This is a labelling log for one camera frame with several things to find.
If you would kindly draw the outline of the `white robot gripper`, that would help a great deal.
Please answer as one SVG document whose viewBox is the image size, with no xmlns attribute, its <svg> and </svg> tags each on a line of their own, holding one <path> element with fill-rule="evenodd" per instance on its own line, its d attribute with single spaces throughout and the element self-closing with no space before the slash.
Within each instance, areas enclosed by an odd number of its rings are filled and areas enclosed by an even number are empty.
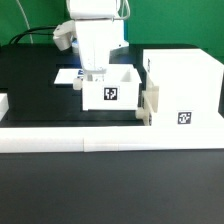
<svg viewBox="0 0 224 224">
<path fill-rule="evenodd" d="M 79 20 L 75 22 L 81 65 L 86 81 L 104 80 L 113 41 L 113 21 Z"/>
</svg>

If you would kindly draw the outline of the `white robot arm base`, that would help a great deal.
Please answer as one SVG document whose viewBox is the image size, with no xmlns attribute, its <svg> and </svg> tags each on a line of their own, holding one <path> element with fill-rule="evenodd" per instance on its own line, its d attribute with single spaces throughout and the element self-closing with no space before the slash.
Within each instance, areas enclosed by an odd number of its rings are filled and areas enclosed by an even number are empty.
<svg viewBox="0 0 224 224">
<path fill-rule="evenodd" d="M 59 50 L 71 47 L 71 39 L 76 38 L 79 22 L 87 22 L 90 27 L 101 22 L 127 20 L 130 17 L 128 0 L 66 0 L 70 20 L 59 24 L 53 32 L 53 40 Z"/>
</svg>

